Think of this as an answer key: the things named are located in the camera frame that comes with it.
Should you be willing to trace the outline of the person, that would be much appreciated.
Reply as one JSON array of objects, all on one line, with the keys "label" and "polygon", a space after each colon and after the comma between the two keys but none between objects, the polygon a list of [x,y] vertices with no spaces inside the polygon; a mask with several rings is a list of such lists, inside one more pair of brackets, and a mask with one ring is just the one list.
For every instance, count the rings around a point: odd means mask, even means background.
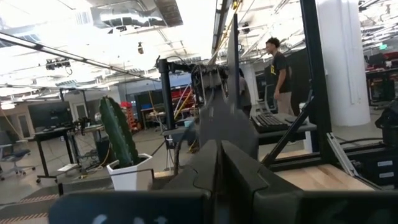
[{"label": "person", "polygon": [[272,55],[271,74],[276,77],[274,99],[278,113],[294,115],[291,105],[292,85],[291,69],[285,55],[279,50],[280,40],[271,37],[266,42],[267,53]]},{"label": "person", "polygon": [[251,113],[251,94],[248,88],[248,84],[244,78],[243,71],[239,68],[239,96],[240,96],[240,103],[243,112],[249,118]]}]

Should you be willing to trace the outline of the black waste bin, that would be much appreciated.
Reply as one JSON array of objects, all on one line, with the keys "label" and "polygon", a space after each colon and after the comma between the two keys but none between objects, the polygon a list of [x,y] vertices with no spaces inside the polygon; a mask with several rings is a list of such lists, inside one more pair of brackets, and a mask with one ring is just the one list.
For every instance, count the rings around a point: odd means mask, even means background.
[{"label": "black waste bin", "polygon": [[103,137],[95,142],[99,163],[106,166],[116,160],[108,137]]}]

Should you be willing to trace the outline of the tall green cactus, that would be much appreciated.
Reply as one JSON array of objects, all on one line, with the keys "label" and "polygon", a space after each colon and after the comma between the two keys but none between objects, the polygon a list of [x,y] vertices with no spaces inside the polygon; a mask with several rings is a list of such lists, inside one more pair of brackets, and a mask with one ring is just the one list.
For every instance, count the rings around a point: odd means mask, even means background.
[{"label": "tall green cactus", "polygon": [[120,168],[138,165],[141,159],[120,105],[112,97],[103,96],[99,101],[99,112]]}]

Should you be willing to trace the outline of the black keyboard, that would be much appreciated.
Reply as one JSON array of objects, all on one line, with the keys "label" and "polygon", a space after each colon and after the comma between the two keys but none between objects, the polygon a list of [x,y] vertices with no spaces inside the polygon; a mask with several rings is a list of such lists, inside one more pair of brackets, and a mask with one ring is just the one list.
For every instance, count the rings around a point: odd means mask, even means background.
[{"label": "black keyboard", "polygon": [[289,125],[272,114],[259,114],[251,117],[253,125],[258,133],[269,133],[274,131],[283,131],[289,128]]}]

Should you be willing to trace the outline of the grey office chair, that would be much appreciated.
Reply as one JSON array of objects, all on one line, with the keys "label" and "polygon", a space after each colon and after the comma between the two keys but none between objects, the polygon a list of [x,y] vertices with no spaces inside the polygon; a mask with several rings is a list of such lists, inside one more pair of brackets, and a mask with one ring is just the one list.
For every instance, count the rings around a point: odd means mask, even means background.
[{"label": "grey office chair", "polygon": [[4,181],[6,176],[15,173],[16,175],[26,175],[26,170],[36,170],[35,166],[18,166],[17,163],[31,154],[30,149],[15,150],[14,146],[17,143],[26,142],[26,140],[12,141],[6,131],[0,131],[0,164],[12,163],[13,166],[4,170],[1,168],[0,181]]}]

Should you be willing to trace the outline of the white angular plant pot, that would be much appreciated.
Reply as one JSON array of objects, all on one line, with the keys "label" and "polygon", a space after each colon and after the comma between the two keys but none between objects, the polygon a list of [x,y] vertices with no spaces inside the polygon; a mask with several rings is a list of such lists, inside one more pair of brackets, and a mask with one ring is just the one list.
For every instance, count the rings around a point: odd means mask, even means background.
[{"label": "white angular plant pot", "polygon": [[114,190],[136,191],[150,189],[154,179],[153,157],[148,154],[139,154],[139,158],[141,162],[134,166],[119,168],[118,160],[106,166]]}]

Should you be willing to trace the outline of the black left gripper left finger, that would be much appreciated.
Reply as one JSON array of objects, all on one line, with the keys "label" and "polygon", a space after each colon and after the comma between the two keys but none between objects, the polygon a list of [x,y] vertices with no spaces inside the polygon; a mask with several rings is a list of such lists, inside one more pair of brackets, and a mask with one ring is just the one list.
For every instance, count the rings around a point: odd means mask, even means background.
[{"label": "black left gripper left finger", "polygon": [[164,215],[167,224],[213,224],[217,143],[208,141],[164,190],[175,194]]}]

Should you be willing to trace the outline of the black mat orange striped edge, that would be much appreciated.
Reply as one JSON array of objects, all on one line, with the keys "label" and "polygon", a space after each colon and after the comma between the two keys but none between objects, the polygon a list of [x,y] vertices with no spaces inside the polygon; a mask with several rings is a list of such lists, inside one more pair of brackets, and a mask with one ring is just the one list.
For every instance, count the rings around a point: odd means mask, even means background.
[{"label": "black mat orange striped edge", "polygon": [[46,223],[49,208],[61,195],[110,189],[113,189],[110,178],[64,182],[44,187],[0,209],[0,224]]}]

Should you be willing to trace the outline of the silver ceiling duct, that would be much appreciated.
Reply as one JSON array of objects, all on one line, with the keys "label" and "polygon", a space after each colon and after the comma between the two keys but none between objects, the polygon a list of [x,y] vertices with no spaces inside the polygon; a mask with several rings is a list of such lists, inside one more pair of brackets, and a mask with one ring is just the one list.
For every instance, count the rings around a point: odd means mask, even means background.
[{"label": "silver ceiling duct", "polygon": [[176,0],[96,0],[90,8],[99,28],[135,29],[183,25]]}]

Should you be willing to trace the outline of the red storage shelves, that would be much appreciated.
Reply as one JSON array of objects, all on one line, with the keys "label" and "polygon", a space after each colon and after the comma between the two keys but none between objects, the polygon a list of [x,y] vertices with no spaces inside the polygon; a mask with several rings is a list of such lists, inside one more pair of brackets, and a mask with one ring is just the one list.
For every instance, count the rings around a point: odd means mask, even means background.
[{"label": "red storage shelves", "polygon": [[127,101],[121,102],[121,108],[126,116],[126,121],[131,131],[138,131],[139,126],[137,125],[136,119],[134,117],[134,112],[132,108],[132,104]]}]

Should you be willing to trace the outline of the dark grey desk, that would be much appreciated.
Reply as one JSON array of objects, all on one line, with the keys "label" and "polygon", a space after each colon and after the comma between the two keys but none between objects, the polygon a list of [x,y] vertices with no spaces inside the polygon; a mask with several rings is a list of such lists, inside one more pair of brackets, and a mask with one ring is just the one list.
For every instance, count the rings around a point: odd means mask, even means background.
[{"label": "dark grey desk", "polygon": [[[272,114],[272,115],[276,116],[281,121],[287,123],[289,125],[289,128],[291,125],[293,125],[293,122],[296,120],[295,116],[291,116],[289,114],[277,113],[277,114]],[[287,132],[287,130],[274,131],[274,132],[269,132],[269,133],[258,133],[259,145],[278,143],[280,138],[283,137],[283,135]],[[303,140],[305,138],[306,132],[312,132],[312,131],[316,131],[316,130],[317,130],[317,126],[315,124],[312,124],[309,121],[305,120],[298,127],[296,132],[294,132],[291,135],[290,140],[294,140],[294,141]]]},{"label": "dark grey desk", "polygon": [[[181,137],[187,127],[185,126],[179,126],[178,128],[171,129],[171,130],[166,130],[162,132],[163,136],[173,136],[174,138]],[[186,138],[193,138],[197,132],[199,132],[200,128],[199,125],[193,125],[186,133],[185,137]]]}]

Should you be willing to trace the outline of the black workbench with equipment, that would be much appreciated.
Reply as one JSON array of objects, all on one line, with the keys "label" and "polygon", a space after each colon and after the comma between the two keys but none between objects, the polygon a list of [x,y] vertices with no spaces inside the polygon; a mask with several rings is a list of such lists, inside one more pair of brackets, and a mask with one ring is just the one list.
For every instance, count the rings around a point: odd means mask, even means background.
[{"label": "black workbench with equipment", "polygon": [[398,97],[398,52],[365,55],[364,59],[369,106],[382,110]]}]

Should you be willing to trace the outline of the white round column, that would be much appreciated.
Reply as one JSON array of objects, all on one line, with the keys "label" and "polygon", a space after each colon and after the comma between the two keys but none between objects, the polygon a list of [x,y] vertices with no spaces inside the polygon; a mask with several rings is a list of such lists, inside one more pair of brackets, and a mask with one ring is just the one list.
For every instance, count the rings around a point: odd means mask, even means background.
[{"label": "white round column", "polygon": [[370,122],[358,0],[315,0],[331,122]]}]

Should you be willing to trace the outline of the black standing desk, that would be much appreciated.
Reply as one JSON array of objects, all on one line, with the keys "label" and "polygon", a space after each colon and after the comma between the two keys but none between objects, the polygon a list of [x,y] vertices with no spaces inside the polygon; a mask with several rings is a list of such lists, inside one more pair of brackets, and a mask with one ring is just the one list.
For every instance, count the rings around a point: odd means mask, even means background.
[{"label": "black standing desk", "polygon": [[[33,141],[37,143],[39,156],[44,171],[43,174],[37,175],[36,183],[40,184],[42,179],[53,179],[54,182],[57,183],[58,176],[62,174],[66,175],[71,170],[78,170],[80,173],[85,175],[88,173],[88,170],[94,169],[96,166],[98,166],[100,164],[100,162],[98,161],[98,153],[87,152],[86,154],[80,154],[76,141],[76,136],[78,134],[84,135],[88,133],[97,133],[98,136],[101,137],[102,130],[103,126],[100,124],[96,124],[90,125],[86,128],[80,128],[78,130],[73,129],[72,127],[62,127],[55,128],[50,131],[41,131],[35,133]],[[44,155],[42,143],[57,138],[63,139],[65,143],[69,163],[61,166],[61,168],[58,168],[55,171],[50,172],[47,167],[47,161]]]}]

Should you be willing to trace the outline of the black aluminium rig frame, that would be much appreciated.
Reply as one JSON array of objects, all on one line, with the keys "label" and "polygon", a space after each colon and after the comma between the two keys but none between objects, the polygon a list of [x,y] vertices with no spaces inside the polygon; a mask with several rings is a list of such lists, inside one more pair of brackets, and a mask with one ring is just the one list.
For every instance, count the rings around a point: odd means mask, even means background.
[{"label": "black aluminium rig frame", "polygon": [[[315,0],[300,0],[300,9],[308,55],[308,67],[310,70],[310,78],[308,79],[308,83],[310,85],[308,98],[300,114],[293,122],[293,125],[290,126],[273,150],[271,150],[271,152],[268,153],[261,162],[264,166],[274,172],[287,172],[316,166],[324,167],[326,165],[331,165],[344,172],[350,178],[356,179],[374,190],[379,190],[380,186],[362,178],[357,173],[352,161],[348,157],[348,153],[346,152],[346,150],[351,147],[342,148],[331,131],[325,68],[323,64]],[[180,60],[178,63],[183,64],[186,62],[184,60]],[[196,63],[188,65],[193,66],[191,72],[189,72],[192,77],[198,77],[199,81],[201,81],[200,71],[208,65],[216,65],[216,63],[215,59],[212,58],[207,64]],[[291,135],[296,132],[298,127],[310,115],[312,115],[316,121],[316,146],[318,151],[310,154],[281,158],[279,155],[287,145]]]}]

